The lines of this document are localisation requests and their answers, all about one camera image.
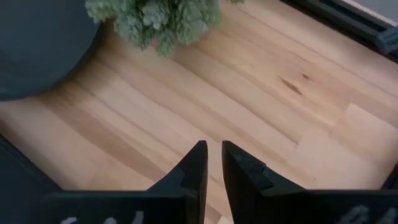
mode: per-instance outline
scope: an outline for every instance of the dark gray pouf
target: dark gray pouf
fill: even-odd
[[[66,78],[92,50],[99,25],[85,0],[0,2],[0,101],[39,93]]]

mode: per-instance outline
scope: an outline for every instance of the green plant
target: green plant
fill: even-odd
[[[153,40],[157,52],[172,57],[177,42],[189,45],[220,22],[219,0],[86,0],[95,22],[114,19],[114,30],[144,50]],[[237,4],[244,0],[229,0]]]

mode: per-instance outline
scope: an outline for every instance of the wooden floor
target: wooden floor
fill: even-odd
[[[0,133],[64,189],[146,189],[201,139],[207,223],[229,223],[221,141],[311,189],[377,189],[398,162],[398,65],[277,0],[222,4],[174,60],[111,31],[85,68],[0,103]]]

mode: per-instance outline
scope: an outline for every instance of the black window frame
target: black window frame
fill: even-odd
[[[398,63],[398,26],[342,0],[281,0]]]

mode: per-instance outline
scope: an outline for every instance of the white marking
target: white marking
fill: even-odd
[[[61,224],[71,224],[74,223],[75,221],[77,221],[76,217],[69,217],[66,220],[62,220]]]
[[[109,217],[105,220],[104,224],[118,224],[118,221],[112,217]]]
[[[142,224],[144,221],[144,211],[136,211],[136,216],[131,224]]]
[[[358,205],[347,212],[337,224],[363,224],[369,220],[369,209]]]
[[[397,210],[390,208],[376,224],[394,224],[397,219]]]

